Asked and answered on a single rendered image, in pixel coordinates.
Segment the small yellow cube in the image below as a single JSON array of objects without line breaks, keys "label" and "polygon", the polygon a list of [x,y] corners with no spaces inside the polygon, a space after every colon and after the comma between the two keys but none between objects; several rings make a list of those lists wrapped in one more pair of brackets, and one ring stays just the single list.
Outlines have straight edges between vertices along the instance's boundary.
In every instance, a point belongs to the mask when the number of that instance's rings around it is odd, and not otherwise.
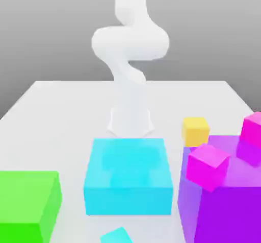
[{"label": "small yellow cube", "polygon": [[203,117],[185,117],[181,135],[185,147],[197,147],[208,142],[210,127]]}]

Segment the small magenta cube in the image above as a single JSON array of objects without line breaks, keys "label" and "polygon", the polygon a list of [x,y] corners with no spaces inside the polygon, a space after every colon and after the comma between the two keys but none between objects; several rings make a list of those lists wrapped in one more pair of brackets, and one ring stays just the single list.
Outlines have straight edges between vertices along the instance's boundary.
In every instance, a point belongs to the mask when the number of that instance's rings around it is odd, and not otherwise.
[{"label": "small magenta cube", "polygon": [[230,154],[209,144],[202,144],[188,155],[186,178],[212,192],[222,185]]},{"label": "small magenta cube", "polygon": [[254,167],[261,166],[261,112],[244,118],[236,156]]}]

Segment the small cyan cube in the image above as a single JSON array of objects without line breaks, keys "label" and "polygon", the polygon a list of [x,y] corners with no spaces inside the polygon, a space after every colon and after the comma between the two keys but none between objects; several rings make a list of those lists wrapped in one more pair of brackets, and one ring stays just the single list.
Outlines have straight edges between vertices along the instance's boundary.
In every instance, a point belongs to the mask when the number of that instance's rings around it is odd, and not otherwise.
[{"label": "small cyan cube", "polygon": [[100,243],[133,243],[127,231],[119,227],[100,237]]}]

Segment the large cyan box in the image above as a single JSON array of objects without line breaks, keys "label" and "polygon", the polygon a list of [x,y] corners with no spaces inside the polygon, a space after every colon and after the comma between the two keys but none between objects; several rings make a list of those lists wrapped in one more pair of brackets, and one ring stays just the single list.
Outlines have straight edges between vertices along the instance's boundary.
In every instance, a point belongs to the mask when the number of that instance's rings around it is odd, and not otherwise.
[{"label": "large cyan box", "polygon": [[87,215],[170,215],[173,182],[164,139],[94,139],[84,200]]}]

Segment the large green box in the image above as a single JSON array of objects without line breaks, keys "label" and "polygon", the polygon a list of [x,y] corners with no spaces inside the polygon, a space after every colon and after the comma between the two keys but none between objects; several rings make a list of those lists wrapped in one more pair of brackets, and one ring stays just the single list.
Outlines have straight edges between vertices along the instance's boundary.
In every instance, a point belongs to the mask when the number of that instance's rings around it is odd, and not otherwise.
[{"label": "large green box", "polygon": [[0,243],[49,243],[61,204],[57,171],[0,171]]}]

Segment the large purple box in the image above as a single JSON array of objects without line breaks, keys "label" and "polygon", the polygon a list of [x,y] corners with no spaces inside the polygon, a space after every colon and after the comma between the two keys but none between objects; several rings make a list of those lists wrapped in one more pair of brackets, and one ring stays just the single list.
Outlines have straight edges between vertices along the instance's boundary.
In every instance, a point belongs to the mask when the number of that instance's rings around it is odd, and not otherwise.
[{"label": "large purple box", "polygon": [[178,210],[185,243],[261,243],[261,149],[236,135],[211,135],[209,144],[231,155],[227,176],[213,192],[186,178],[185,147]]}]

